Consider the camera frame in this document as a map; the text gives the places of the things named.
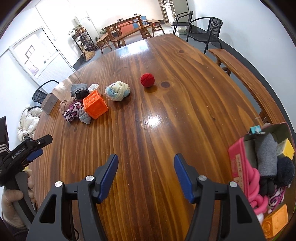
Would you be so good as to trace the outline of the yellow foam block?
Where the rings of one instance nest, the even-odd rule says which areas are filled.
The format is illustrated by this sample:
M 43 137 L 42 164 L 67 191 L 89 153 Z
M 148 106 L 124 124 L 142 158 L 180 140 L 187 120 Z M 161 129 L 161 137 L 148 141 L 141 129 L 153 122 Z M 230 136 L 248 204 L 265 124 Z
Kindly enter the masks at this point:
M 294 148 L 288 138 L 280 142 L 276 149 L 276 155 L 280 158 L 289 157 L 292 160 L 294 153 Z

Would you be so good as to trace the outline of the navy grey sock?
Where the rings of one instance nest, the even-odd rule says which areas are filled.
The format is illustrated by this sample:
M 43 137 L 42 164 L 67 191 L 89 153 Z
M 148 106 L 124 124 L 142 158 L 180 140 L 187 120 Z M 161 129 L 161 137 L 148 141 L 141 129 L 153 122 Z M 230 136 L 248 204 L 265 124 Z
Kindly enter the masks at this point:
M 275 183 L 279 187 L 289 187 L 295 177 L 295 166 L 289 157 L 278 158 Z

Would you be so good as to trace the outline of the red cardboard storage box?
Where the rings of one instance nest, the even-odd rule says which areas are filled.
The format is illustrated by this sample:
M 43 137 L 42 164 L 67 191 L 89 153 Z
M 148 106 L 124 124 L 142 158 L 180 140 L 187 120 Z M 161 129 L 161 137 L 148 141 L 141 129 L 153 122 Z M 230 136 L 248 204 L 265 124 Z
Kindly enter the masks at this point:
M 228 149 L 233 180 L 274 240 L 295 212 L 295 145 L 287 123 L 253 126 Z

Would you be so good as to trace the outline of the background wooden bench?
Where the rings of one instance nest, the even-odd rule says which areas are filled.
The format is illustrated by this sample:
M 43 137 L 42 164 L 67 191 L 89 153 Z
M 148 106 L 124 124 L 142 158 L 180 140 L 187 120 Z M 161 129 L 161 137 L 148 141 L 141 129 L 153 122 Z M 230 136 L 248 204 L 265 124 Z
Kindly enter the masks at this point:
M 140 32 L 143 39 L 152 38 L 152 35 L 148 31 L 149 27 L 151 27 L 151 25 L 140 26 L 140 27 L 138 27 L 136 29 L 133 29 L 133 30 L 131 30 L 131 31 L 125 33 L 125 34 L 122 34 L 122 35 L 114 38 L 113 40 L 111 40 L 111 42 L 114 45 L 116 45 L 116 48 L 124 47 L 124 46 L 126 46 L 125 39 L 127 37 L 129 37 L 130 35 L 133 35 L 133 34 L 135 34 L 137 32 Z

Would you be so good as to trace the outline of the tan knotted cloth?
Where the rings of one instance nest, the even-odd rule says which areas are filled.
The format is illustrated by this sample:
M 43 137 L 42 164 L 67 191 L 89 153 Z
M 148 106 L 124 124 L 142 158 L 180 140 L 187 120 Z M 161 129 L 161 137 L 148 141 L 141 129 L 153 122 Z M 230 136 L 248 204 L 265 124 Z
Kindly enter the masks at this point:
M 59 112 L 64 114 L 76 101 L 74 97 L 71 97 L 69 100 L 63 100 L 59 105 Z

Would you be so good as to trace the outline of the pink knotted rubber tube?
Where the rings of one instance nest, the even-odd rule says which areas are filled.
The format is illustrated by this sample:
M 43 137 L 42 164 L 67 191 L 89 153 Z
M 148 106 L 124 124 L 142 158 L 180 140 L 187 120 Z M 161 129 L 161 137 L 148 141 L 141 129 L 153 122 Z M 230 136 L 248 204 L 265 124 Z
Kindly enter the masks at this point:
M 268 197 L 266 195 L 261 196 L 259 194 L 259 171 L 256 168 L 250 166 L 247 168 L 247 174 L 248 192 L 246 192 L 245 195 L 249 201 L 249 204 L 253 208 L 256 215 L 265 214 L 267 212 Z

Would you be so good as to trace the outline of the small grey sock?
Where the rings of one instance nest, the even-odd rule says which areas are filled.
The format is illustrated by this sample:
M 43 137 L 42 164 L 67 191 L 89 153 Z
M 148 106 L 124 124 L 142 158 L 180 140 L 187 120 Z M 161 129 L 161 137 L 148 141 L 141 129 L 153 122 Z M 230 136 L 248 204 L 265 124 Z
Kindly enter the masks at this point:
M 84 108 L 79 109 L 78 115 L 79 115 L 79 120 L 82 123 L 85 123 L 87 125 L 91 123 L 91 116 L 88 113 L 86 113 Z

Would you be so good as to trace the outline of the wooden stool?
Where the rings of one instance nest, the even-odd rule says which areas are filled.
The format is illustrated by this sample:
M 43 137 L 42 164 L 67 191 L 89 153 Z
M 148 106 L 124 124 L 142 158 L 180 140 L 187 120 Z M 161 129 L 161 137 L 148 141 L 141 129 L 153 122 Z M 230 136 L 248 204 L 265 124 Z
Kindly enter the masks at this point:
M 150 20 L 145 20 L 145 22 L 148 23 L 149 25 L 151 25 L 153 37 L 155 36 L 155 32 L 157 32 L 157 31 L 162 31 L 163 34 L 165 34 L 165 31 L 163 30 L 163 27 L 161 26 L 160 20 L 150 19 Z

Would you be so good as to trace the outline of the teal binder clip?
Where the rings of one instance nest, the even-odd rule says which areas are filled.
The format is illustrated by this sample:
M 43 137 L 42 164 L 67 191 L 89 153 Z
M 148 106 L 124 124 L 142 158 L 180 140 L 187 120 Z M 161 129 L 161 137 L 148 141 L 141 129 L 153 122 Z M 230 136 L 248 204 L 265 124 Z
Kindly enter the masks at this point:
M 264 134 L 265 134 L 265 132 L 262 131 L 262 129 L 259 125 L 252 126 L 248 131 L 248 135 L 264 135 Z

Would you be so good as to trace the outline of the red yarn ball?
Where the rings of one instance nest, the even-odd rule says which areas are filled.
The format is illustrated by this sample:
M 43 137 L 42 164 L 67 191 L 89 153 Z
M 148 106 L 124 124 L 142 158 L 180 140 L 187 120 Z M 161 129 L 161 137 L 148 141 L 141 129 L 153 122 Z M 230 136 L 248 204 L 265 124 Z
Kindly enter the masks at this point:
M 140 83 L 143 87 L 149 88 L 154 85 L 155 79 L 151 73 L 145 73 L 140 77 Z

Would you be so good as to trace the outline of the light orange rubber cube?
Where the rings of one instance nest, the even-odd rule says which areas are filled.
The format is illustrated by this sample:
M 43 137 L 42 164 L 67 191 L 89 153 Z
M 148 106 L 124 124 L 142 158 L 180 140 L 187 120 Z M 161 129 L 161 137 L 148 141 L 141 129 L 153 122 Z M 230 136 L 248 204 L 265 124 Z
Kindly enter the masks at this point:
M 288 223 L 287 205 L 284 204 L 275 213 L 267 216 L 262 223 L 265 238 L 275 237 Z

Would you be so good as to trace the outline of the grey cardboard box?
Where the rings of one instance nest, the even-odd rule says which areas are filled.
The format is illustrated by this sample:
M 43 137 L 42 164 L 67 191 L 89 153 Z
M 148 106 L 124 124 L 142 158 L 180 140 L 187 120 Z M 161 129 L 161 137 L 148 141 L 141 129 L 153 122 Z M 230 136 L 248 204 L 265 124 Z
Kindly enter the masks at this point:
M 41 109 L 43 110 L 43 112 L 49 115 L 57 101 L 58 98 L 53 93 L 50 93 L 43 100 L 41 104 Z

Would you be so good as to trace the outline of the grey knit beanie bundle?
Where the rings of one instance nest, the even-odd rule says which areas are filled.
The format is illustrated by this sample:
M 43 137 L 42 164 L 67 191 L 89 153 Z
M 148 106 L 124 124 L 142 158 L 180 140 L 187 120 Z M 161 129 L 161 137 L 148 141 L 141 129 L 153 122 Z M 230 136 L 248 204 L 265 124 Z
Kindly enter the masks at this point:
M 71 97 L 77 101 L 82 101 L 90 92 L 86 83 L 73 84 L 70 89 Z

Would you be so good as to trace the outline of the dark orange rubber cube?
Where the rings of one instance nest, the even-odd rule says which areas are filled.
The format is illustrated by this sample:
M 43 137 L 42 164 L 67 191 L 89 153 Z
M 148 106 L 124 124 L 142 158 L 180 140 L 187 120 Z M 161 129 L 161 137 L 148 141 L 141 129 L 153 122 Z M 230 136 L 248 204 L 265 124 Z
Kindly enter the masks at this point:
M 97 90 L 91 92 L 83 99 L 83 106 L 94 120 L 108 111 L 107 104 Z

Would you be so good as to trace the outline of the straw broom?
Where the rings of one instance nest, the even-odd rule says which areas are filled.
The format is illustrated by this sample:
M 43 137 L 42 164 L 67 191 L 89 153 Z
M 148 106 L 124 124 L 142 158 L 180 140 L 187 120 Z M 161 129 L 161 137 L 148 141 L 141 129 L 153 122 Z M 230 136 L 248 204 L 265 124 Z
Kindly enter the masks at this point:
M 89 61 L 90 59 L 92 59 L 95 56 L 94 51 L 88 51 L 88 50 L 84 49 L 83 46 L 81 46 L 81 50 L 82 50 L 83 57 L 84 57 L 86 62 Z

